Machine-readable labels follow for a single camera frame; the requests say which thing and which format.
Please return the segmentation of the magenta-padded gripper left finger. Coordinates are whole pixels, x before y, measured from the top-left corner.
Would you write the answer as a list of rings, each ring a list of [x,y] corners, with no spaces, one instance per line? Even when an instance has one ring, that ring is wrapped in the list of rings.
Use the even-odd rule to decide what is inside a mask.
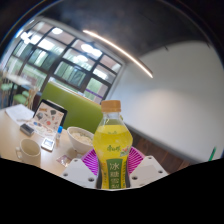
[[[73,159],[63,171],[61,177],[84,188],[95,189],[99,174],[98,158],[90,150],[81,158]]]

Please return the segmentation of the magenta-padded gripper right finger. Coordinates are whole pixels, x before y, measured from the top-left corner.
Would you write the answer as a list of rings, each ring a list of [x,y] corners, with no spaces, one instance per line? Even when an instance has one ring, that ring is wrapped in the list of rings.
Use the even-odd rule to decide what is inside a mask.
[[[128,155],[127,174],[131,188],[143,187],[168,175],[152,155],[145,156],[134,147]]]

